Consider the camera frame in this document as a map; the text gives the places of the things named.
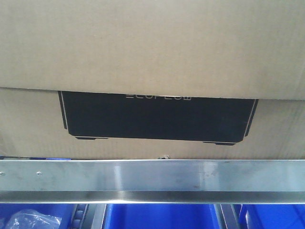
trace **blue storage container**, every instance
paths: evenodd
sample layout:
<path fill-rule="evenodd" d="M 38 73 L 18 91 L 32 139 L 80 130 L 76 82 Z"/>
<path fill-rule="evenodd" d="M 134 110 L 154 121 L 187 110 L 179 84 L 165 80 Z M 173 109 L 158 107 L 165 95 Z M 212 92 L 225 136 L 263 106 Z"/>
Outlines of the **blue storage container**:
<path fill-rule="evenodd" d="M 242 205 L 242 229 L 305 229 L 304 205 Z"/>
<path fill-rule="evenodd" d="M 219 229 L 214 205 L 110 204 L 105 229 Z"/>
<path fill-rule="evenodd" d="M 5 224 L 11 216 L 24 209 L 33 209 L 44 215 L 61 218 L 60 229 L 67 229 L 74 212 L 74 204 L 0 204 L 0 219 L 5 218 Z"/>

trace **metal shelf rail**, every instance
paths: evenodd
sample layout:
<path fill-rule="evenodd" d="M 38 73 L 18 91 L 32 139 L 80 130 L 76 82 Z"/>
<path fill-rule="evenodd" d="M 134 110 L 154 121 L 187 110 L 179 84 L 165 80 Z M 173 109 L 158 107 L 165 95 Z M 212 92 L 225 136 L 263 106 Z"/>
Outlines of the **metal shelf rail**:
<path fill-rule="evenodd" d="M 0 203 L 305 203 L 305 160 L 0 160 Z"/>

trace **stainless steel bar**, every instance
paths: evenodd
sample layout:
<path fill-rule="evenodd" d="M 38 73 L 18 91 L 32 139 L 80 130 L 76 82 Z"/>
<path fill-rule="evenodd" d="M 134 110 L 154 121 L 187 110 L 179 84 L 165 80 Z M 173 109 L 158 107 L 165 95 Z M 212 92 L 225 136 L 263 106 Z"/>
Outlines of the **stainless steel bar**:
<path fill-rule="evenodd" d="M 305 160 L 0 160 L 0 202 L 305 203 Z"/>
<path fill-rule="evenodd" d="M 83 217 L 84 218 L 83 222 L 78 229 L 93 229 L 92 224 L 93 224 L 93 218 L 94 218 L 94 215 L 96 212 L 97 205 L 98 204 L 88 204 L 87 205 L 87 211 L 85 212 L 85 215 Z"/>
<path fill-rule="evenodd" d="M 232 204 L 221 204 L 226 229 L 241 229 Z"/>
<path fill-rule="evenodd" d="M 102 229 L 106 213 L 106 204 L 97 204 L 91 229 Z"/>
<path fill-rule="evenodd" d="M 225 224 L 224 215 L 221 209 L 221 204 L 214 204 L 215 213 L 218 221 L 219 229 L 227 229 Z"/>

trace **cardboard box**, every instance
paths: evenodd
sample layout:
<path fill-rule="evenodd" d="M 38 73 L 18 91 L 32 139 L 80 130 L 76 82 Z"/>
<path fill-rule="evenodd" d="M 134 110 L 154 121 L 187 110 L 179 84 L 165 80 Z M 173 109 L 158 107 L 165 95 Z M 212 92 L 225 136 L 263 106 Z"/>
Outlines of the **cardboard box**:
<path fill-rule="evenodd" d="M 0 86 L 305 99 L 303 0 L 2 0 Z"/>
<path fill-rule="evenodd" d="M 304 158 L 304 21 L 303 0 L 3 0 L 0 154 Z M 233 146 L 80 140 L 57 91 L 260 100 Z"/>
<path fill-rule="evenodd" d="M 1 153 L 7 156 L 84 159 L 305 157 L 304 101 L 259 100 L 248 135 L 232 146 L 139 138 L 77 139 L 64 128 L 57 91 L 0 88 L 0 111 Z"/>

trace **blue plastic bin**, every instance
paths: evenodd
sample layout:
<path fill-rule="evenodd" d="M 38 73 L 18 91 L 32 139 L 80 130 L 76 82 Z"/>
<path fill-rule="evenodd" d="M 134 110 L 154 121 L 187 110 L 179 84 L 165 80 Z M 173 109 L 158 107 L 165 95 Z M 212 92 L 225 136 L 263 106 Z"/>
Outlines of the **blue plastic bin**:
<path fill-rule="evenodd" d="M 74 204 L 0 204 L 0 219 L 5 218 L 5 224 L 11 216 L 24 209 L 33 209 L 44 215 L 62 218 L 60 229 L 67 229 L 74 211 Z"/>
<path fill-rule="evenodd" d="M 219 229 L 213 205 L 110 204 L 105 229 Z"/>
<path fill-rule="evenodd" d="M 242 205 L 242 229 L 305 229 L 304 205 Z"/>

